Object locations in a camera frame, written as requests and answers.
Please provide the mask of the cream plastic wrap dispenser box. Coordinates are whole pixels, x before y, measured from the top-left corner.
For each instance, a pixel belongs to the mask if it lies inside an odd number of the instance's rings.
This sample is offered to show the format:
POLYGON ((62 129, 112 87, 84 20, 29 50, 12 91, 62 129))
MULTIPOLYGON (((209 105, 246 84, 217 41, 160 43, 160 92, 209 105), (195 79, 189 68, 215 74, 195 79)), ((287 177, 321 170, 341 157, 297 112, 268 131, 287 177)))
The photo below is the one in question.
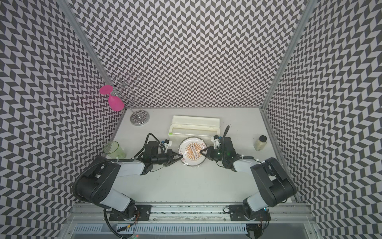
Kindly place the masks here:
POLYGON ((220 119, 208 117, 178 116, 172 118, 168 135, 176 137, 211 137, 220 134, 220 119))

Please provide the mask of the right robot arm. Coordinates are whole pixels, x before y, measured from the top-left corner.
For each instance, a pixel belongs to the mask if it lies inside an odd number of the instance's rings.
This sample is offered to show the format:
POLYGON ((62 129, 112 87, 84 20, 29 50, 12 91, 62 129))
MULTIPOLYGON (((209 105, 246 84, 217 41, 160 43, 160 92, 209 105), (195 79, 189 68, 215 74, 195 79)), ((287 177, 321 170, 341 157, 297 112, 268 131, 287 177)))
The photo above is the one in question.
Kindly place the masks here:
POLYGON ((216 136, 213 143, 213 146, 200 150, 200 154, 221 162, 225 169, 247 173, 254 178, 258 191, 243 200, 245 219, 259 220, 268 207, 274 207, 297 193, 295 184, 276 158, 259 161, 252 156, 238 154, 229 137, 216 136))

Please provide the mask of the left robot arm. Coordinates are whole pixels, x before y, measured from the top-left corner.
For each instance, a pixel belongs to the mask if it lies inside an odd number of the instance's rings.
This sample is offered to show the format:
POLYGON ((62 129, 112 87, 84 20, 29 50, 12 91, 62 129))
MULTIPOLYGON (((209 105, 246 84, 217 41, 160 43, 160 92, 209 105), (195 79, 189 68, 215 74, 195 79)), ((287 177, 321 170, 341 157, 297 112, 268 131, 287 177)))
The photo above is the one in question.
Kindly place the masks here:
POLYGON ((117 191, 113 185, 119 177, 146 175, 154 165, 169 167, 181 160, 183 155, 168 149, 170 144, 169 140, 146 142, 132 159, 97 157, 75 180, 73 195, 116 214, 122 220, 137 219, 135 200, 117 191))

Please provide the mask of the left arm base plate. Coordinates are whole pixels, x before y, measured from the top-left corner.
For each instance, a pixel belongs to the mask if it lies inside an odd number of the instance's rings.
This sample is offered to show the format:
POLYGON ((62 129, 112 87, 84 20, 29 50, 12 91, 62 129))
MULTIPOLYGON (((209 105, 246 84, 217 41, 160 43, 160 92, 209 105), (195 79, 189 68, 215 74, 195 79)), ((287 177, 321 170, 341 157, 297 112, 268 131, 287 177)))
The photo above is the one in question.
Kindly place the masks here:
POLYGON ((149 221, 152 205, 134 205, 129 206, 123 212, 112 209, 109 215, 109 220, 112 222, 141 222, 149 221))

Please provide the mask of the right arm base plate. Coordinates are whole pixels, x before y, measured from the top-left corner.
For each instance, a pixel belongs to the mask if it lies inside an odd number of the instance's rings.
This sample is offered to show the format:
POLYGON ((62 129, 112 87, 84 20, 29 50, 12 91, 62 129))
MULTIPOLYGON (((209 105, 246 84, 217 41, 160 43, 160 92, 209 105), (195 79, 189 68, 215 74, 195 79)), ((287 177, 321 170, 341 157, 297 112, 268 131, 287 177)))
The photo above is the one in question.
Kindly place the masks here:
POLYGON ((267 208, 258 211, 252 211, 248 206, 229 205, 229 215, 231 221, 270 221, 271 215, 267 208))

